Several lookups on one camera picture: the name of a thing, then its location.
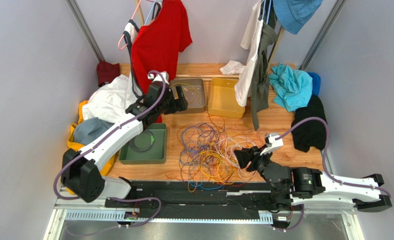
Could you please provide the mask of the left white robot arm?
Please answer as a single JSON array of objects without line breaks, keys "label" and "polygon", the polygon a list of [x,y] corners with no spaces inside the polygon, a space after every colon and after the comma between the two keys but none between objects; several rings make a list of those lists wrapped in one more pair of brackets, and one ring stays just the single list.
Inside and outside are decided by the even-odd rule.
[{"label": "left white robot arm", "polygon": [[171,89],[164,80],[154,80],[143,102],[131,104],[118,122],[96,140],[76,151],[68,149],[62,158],[62,169],[55,181],[71,190],[74,199],[91,203],[99,197],[125,199],[131,184],[120,177],[103,176],[101,170],[123,146],[162,114],[187,110],[188,102],[181,85]]}]

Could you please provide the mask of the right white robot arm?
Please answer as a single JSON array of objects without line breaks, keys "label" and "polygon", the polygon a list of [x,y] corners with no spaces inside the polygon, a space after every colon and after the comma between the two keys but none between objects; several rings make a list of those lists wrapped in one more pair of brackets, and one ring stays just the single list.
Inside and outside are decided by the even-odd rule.
[{"label": "right white robot arm", "polygon": [[267,203],[275,211],[300,207],[351,207],[377,213],[391,208],[390,196],[381,190],[380,174],[364,178],[330,177],[327,172],[308,167],[289,167],[271,160],[263,147],[235,149],[238,165],[257,172],[267,183]]}]

